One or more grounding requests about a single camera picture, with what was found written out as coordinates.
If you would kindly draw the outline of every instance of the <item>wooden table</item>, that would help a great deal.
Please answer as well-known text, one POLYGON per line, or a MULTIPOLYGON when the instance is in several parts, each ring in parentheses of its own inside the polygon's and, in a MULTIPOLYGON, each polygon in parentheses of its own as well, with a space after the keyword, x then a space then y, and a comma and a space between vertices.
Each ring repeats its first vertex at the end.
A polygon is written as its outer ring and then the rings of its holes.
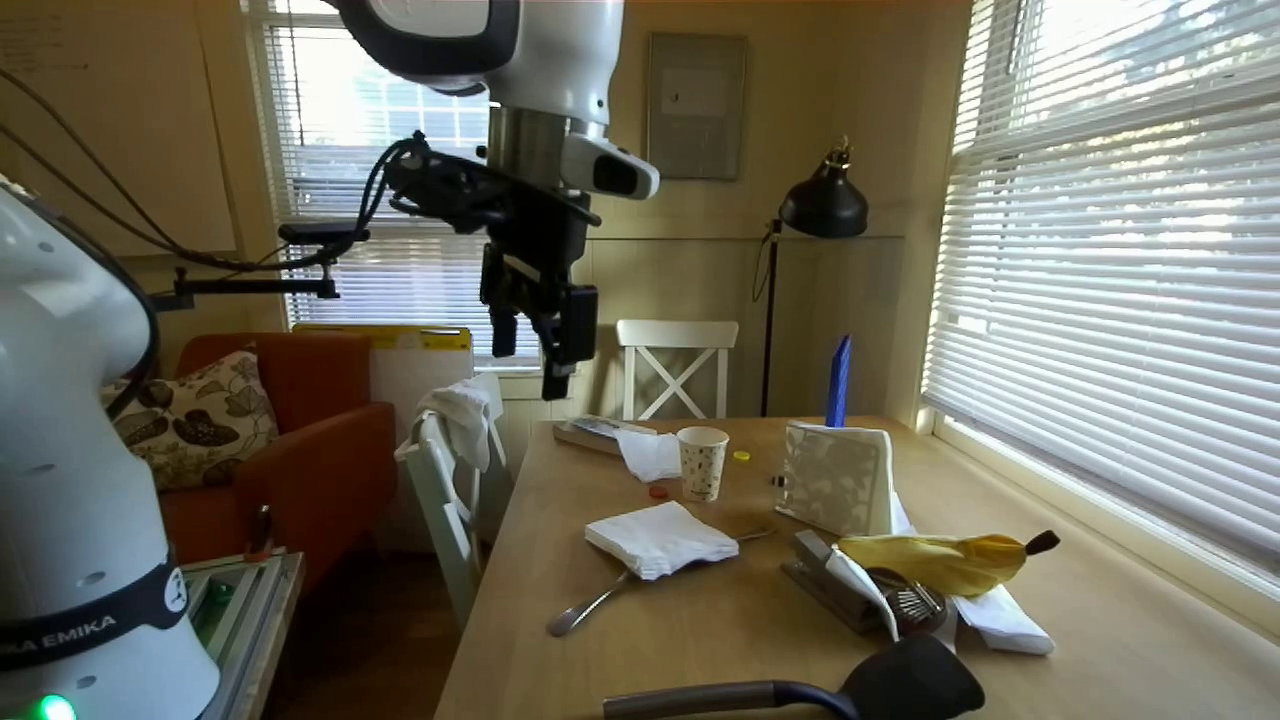
MULTIPOLYGON (((622 692, 709 681, 839 681, 879 648, 846 632, 779 565, 799 525, 772 513, 779 419, 727 419, 730 459, 723 501, 696 509, 723 531, 772 525, 769 541, 719 568, 638 585, 604 604, 575 636, 546 636, 554 610, 608 585, 618 565, 583 543, 583 525, 649 504, 614 456, 568 447, 537 427, 495 535, 483 585, 456 648, 438 720, 562 720, 599 718, 622 692)), ((894 425, 894 488, 918 531, 1036 535, 1062 543, 1036 556, 1006 588, 1053 641, 1053 655, 1006 655, 960 632, 960 662, 979 675, 986 706, 977 718, 1006 720, 1167 720, 1167 718, 1280 718, 1280 648, 1144 565, 1104 548, 1023 496, 1005 493, 936 440, 894 425)))

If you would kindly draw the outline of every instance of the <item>cup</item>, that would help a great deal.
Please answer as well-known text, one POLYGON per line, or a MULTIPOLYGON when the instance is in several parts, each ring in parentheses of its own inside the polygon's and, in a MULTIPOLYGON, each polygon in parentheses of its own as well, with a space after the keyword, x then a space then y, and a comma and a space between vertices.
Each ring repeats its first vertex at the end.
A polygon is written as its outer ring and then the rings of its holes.
POLYGON ((680 427, 680 475, 682 475, 682 496, 696 504, 716 504, 719 501, 719 482, 723 482, 723 451, 727 451, 727 434, 719 427, 680 427))

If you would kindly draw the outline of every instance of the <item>black device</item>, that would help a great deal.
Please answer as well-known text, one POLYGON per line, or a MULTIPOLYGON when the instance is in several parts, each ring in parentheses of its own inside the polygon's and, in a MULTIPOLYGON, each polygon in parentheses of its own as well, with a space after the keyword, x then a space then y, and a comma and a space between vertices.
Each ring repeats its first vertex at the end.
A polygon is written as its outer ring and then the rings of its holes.
POLYGON ((839 720, 942 720, 979 708, 979 681, 936 636, 907 636, 828 692, 799 681, 686 685, 604 706, 604 720, 814 706, 839 720))

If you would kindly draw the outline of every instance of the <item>black floor lamp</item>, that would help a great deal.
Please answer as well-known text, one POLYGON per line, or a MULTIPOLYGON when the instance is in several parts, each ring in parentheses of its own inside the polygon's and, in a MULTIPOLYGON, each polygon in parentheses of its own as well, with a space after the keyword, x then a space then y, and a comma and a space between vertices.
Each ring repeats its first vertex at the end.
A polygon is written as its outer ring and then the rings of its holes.
POLYGON ((772 304, 775 304, 775 232, 797 228, 820 239, 854 239, 866 228, 866 201, 846 180, 846 142, 839 142, 806 180, 799 180, 775 209, 760 248, 769 251, 769 304, 763 304, 763 365, 760 365, 760 416, 769 416, 772 373, 772 304))

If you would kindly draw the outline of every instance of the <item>orange chair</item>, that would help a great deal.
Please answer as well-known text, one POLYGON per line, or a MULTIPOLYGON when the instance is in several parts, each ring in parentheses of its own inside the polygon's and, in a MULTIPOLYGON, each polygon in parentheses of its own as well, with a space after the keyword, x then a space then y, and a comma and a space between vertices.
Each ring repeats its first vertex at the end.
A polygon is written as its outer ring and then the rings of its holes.
POLYGON ((185 344, 177 373, 254 351, 281 436, 227 483, 160 493, 181 565, 252 554, 263 541, 304 554, 314 588, 390 509, 395 412, 368 396, 364 337, 224 332, 185 344))

